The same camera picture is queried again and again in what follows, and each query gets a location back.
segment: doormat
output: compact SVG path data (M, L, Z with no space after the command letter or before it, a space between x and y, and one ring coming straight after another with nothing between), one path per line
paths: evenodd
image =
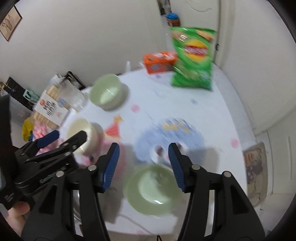
M247 172L248 198L253 207L262 203L267 195L267 159L264 143L244 151Z

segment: blue lid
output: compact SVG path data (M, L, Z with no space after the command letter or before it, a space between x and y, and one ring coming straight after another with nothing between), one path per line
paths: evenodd
M166 18L168 18L168 19L178 19L179 17L178 17L178 15L177 14L175 14L175 13L169 13L169 14L167 14L166 16L165 16Z

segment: clear glass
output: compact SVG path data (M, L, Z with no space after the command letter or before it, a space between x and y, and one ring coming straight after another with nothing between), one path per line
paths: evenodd
M60 83L58 97L60 104L69 104L77 112L84 108L88 100L87 95L82 93L68 80L63 80Z

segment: light green bowl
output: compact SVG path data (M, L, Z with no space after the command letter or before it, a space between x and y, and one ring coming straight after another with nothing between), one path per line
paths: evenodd
M123 190L129 204L145 215L164 215L176 207L181 195L173 171L159 164L135 170Z
M115 74L106 74L97 79L89 99L103 110L115 109L124 101L122 83Z

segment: orange snack box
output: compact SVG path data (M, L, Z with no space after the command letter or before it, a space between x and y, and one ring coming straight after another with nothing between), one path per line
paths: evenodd
M176 60L175 51L145 54L143 57L143 63L149 74L172 71Z

